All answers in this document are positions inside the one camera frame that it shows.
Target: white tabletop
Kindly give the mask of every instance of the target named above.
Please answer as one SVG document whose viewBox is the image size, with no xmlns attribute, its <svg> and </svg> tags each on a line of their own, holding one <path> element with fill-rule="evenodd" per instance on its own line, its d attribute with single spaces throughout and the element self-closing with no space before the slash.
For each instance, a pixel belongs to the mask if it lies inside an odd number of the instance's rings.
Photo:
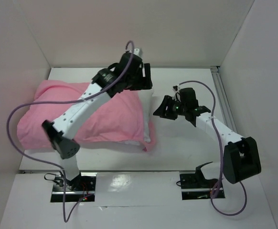
<svg viewBox="0 0 278 229">
<path fill-rule="evenodd" d="M 49 80 L 69 83 L 89 82 L 99 68 L 53 68 Z M 207 84 L 216 93 L 210 69 L 151 70 L 154 95 L 151 111 L 161 104 L 164 95 L 172 95 L 172 86 L 186 80 L 198 80 Z M 212 108 L 212 96 L 202 85 L 189 83 L 193 87 L 200 105 Z M 216 98 L 215 116 L 223 121 Z M 207 134 L 192 126 L 183 117 L 166 120 L 151 116 L 155 125 L 157 144 L 151 152 L 144 152 L 138 146 L 119 143 L 92 143 L 81 147 L 77 153 L 80 170 L 92 171 L 180 171 L 193 170 L 200 164 L 219 161 L 218 144 Z M 43 160 L 58 163 L 58 154 L 50 149 L 26 150 L 25 153 Z M 57 168 L 23 157 L 21 170 L 52 170 Z"/>
<path fill-rule="evenodd" d="M 65 224 L 62 203 L 50 203 L 53 183 L 43 174 L 18 174 L 0 229 L 275 229 L 259 177 L 244 181 L 248 203 L 235 217 L 217 213 L 209 199 L 182 200 L 178 172 L 99 173 L 95 202 L 81 203 Z M 239 184 L 224 180 L 225 199 L 216 206 L 237 212 L 244 203 Z M 74 203 L 66 203 L 69 213 Z"/>
</svg>

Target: pink cloth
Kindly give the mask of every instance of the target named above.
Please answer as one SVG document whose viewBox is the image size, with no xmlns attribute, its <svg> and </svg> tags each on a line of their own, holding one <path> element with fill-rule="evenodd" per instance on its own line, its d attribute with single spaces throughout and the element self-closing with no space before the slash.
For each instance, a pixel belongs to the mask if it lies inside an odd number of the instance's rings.
<svg viewBox="0 0 278 229">
<path fill-rule="evenodd" d="M 44 80 L 38 87 L 34 101 L 76 100 L 87 89 L 89 83 L 65 83 Z M 50 148 L 51 144 L 41 125 L 63 114 L 71 104 L 31 105 L 17 126 L 17 136 L 25 149 Z M 155 145 L 154 126 L 150 122 L 151 142 L 143 140 L 144 122 L 142 104 L 136 91 L 125 90 L 102 105 L 78 130 L 78 143 L 126 140 L 138 141 L 149 151 Z"/>
</svg>

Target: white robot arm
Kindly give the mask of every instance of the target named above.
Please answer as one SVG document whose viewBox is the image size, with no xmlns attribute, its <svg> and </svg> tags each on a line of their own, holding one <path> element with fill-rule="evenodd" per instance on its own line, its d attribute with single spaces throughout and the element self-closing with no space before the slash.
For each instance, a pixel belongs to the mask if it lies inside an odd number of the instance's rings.
<svg viewBox="0 0 278 229">
<path fill-rule="evenodd" d="M 214 141 L 218 141 L 212 124 L 213 120 L 224 149 L 223 173 L 230 183 L 235 184 L 261 172 L 257 144 L 252 137 L 244 138 L 215 117 L 211 117 L 211 111 L 207 107 L 198 105 L 193 88 L 181 90 L 177 90 L 177 86 L 173 88 L 176 92 L 175 96 L 164 96 L 160 107 L 154 112 L 155 116 L 175 120 L 182 115 L 195 127 L 207 133 Z"/>
<path fill-rule="evenodd" d="M 116 93 L 123 90 L 145 90 L 152 88 L 150 65 L 142 62 L 142 50 L 135 49 L 133 58 L 124 76 L 109 90 L 98 96 L 87 99 L 111 85 L 125 69 L 130 60 L 131 52 L 122 55 L 119 63 L 100 70 L 92 79 L 92 83 L 80 96 L 83 102 L 73 104 L 66 112 L 52 122 L 45 120 L 43 129 L 52 147 L 60 155 L 60 165 L 64 168 L 66 180 L 72 186 L 80 182 L 81 174 L 77 166 L 76 153 L 80 145 L 74 140 L 78 129 L 103 104 L 107 103 Z"/>
</svg>

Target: purple cable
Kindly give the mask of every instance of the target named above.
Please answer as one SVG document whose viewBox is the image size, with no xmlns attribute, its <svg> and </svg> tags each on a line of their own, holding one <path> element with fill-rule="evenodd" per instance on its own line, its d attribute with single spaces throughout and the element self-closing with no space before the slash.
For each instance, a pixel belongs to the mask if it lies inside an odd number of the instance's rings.
<svg viewBox="0 0 278 229">
<path fill-rule="evenodd" d="M 240 214 L 242 211 L 244 211 L 244 209 L 245 209 L 245 207 L 246 207 L 246 205 L 247 205 L 247 193 L 246 193 L 246 189 L 245 189 L 245 187 L 244 187 L 244 185 L 243 185 L 243 183 L 242 183 L 241 181 L 240 181 L 240 184 L 241 184 L 241 186 L 242 186 L 242 189 L 243 189 L 244 195 L 245 195 L 244 205 L 243 205 L 243 207 L 241 208 L 241 210 L 239 210 L 239 211 L 236 212 L 236 213 L 231 213 L 231 214 L 224 213 L 224 212 L 221 212 L 221 211 L 214 205 L 214 202 L 213 202 L 213 199 L 215 199 L 215 198 L 218 196 L 219 192 L 220 192 L 220 187 L 221 187 L 222 179 L 223 179 L 223 167 L 224 167 L 224 162 L 223 162 L 223 156 L 224 156 L 224 154 L 223 154 L 222 140 L 221 140 L 220 133 L 219 133 L 218 129 L 216 128 L 215 123 L 214 123 L 214 119 L 213 119 L 213 117 L 214 117 L 214 110 L 215 110 L 215 95 L 214 95 L 213 91 L 211 90 L 211 88 L 210 88 L 209 86 L 207 86 L 206 84 L 204 84 L 204 83 L 202 83 L 202 82 L 200 82 L 200 81 L 189 80 L 189 81 L 182 82 L 182 83 L 180 83 L 179 85 L 182 85 L 182 84 L 184 84 L 184 83 L 199 83 L 199 84 L 205 86 L 205 87 L 210 91 L 210 93 L 211 93 L 211 95 L 212 95 L 212 97 L 213 97 L 214 104 L 213 104 L 212 110 L 211 110 L 211 117 L 212 117 L 211 123 L 212 123 L 212 126 L 213 126 L 214 130 L 215 130 L 217 139 L 218 139 L 218 141 L 219 141 L 219 146 L 220 146 L 220 176 L 219 176 L 219 180 L 216 182 L 216 184 L 215 184 L 215 185 L 213 186 L 213 188 L 212 188 L 212 191 L 211 191 L 211 194 L 210 194 L 210 199 L 211 199 L 211 204 L 212 204 L 212 206 L 214 207 L 214 209 L 215 209 L 217 212 L 219 212 L 219 213 L 221 213 L 222 215 L 225 215 L 225 216 L 236 216 L 236 215 Z"/>
<path fill-rule="evenodd" d="M 109 86 L 103 88 L 101 91 L 99 91 L 98 93 L 95 93 L 87 98 L 84 98 L 84 99 L 79 99 L 79 100 L 71 100 L 71 101 L 40 101 L 40 102 L 32 102 L 32 103 L 26 103 L 26 104 L 22 104 L 22 105 L 19 105 L 17 106 L 15 109 L 12 110 L 12 112 L 10 113 L 8 119 L 7 119 L 7 122 L 6 122 L 6 132 L 7 132 L 7 136 L 9 138 L 9 141 L 11 142 L 11 145 L 23 156 L 31 159 L 31 160 L 34 160 L 34 161 L 38 161 L 38 162 L 42 162 L 42 163 L 46 163 L 46 164 L 49 164 L 49 165 L 53 165 L 53 166 L 56 166 L 58 168 L 61 169 L 63 175 L 64 175 L 64 194 L 63 194 L 63 216 L 64 216 L 64 222 L 67 223 L 70 219 L 70 216 L 71 216 L 71 213 L 72 211 L 74 210 L 74 208 L 86 197 L 92 195 L 92 194 L 88 194 L 82 198 L 80 198 L 76 204 L 74 204 L 74 206 L 71 208 L 71 211 L 68 215 L 68 218 L 66 218 L 66 210 L 65 210 L 65 201 L 66 201 L 66 173 L 64 171 L 64 168 L 56 163 L 53 163 L 53 162 L 50 162 L 50 161 L 45 161 L 45 160 L 40 160 L 40 159 L 37 159 L 37 158 L 34 158 L 32 156 L 29 156 L 29 155 L 26 155 L 23 151 L 21 151 L 15 144 L 15 142 L 13 141 L 12 137 L 11 137 L 11 132 L 10 132 L 10 122 L 11 122 L 11 117 L 14 115 L 14 113 L 19 110 L 20 108 L 23 108 L 25 106 L 30 106 L 30 105 L 37 105 L 37 104 L 76 104 L 76 103 L 81 103 L 83 101 L 86 101 L 86 100 L 89 100 L 89 99 L 92 99 L 104 92 L 106 92 L 108 89 L 110 89 L 111 87 L 113 87 L 123 76 L 124 74 L 126 73 L 126 71 L 128 70 L 132 60 L 133 60 L 133 56 L 134 56 L 134 50 L 135 50 L 135 45 L 134 45 L 134 42 L 133 41 L 128 41 L 128 43 L 126 44 L 126 47 L 125 49 L 127 50 L 128 49 L 128 46 L 129 44 L 131 44 L 131 55 L 130 55 L 130 58 L 128 60 L 128 63 L 127 65 L 125 66 L 125 69 L 121 72 L 120 76 L 114 81 L 112 82 Z"/>
</svg>

